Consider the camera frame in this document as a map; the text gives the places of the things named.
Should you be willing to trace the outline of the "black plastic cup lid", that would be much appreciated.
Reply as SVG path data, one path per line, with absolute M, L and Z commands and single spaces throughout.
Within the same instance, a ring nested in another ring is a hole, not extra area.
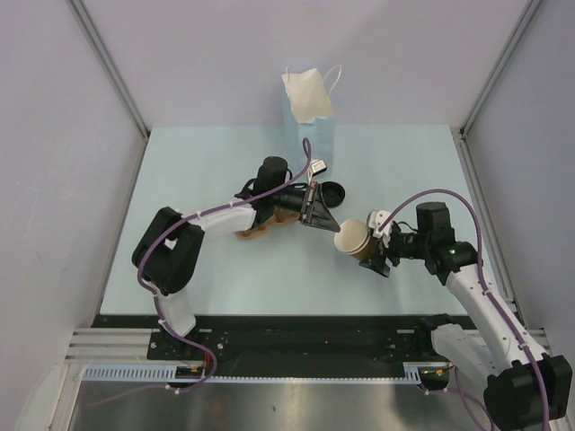
M 328 208 L 338 207 L 346 197 L 345 189 L 336 181 L 322 182 L 319 189 L 320 200 Z

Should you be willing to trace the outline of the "brown paper cup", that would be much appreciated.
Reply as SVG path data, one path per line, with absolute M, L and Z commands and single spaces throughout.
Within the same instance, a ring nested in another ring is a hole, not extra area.
M 367 258 L 376 249 L 377 239 L 369 230 L 362 232 L 349 231 L 342 240 L 342 250 L 345 254 L 359 261 Z
M 333 237 L 335 248 L 349 255 L 363 250 L 368 241 L 369 232 L 366 222 L 357 218 L 344 221 L 341 229 Z

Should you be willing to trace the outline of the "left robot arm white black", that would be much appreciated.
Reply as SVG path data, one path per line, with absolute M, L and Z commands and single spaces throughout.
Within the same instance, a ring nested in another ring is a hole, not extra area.
M 337 233 L 340 226 L 331 210 L 343 202 L 345 189 L 338 182 L 316 180 L 326 169 L 323 161 L 312 161 L 307 181 L 301 182 L 285 159 L 269 156 L 256 177 L 223 206 L 191 216 L 171 207 L 156 213 L 131 260 L 137 281 L 154 298 L 161 327 L 170 332 L 166 346 L 178 358 L 193 356 L 199 347 L 187 284 L 202 246 L 231 233 L 250 240 L 272 226 L 293 223 Z

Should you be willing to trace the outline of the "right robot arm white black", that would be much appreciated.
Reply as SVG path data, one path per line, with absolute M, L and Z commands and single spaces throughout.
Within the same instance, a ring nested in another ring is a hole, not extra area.
M 416 207 L 417 228 L 405 233 L 384 210 L 367 216 L 367 232 L 375 240 L 361 261 L 386 277 L 403 259 L 419 259 L 427 271 L 457 299 L 482 341 L 443 314 L 425 320 L 414 338 L 425 360 L 442 356 L 482 389 L 484 406 L 501 430 L 542 425 L 566 415 L 572 368 L 564 356 L 552 356 L 509 309 L 499 289 L 484 275 L 478 251 L 456 239 L 443 202 Z

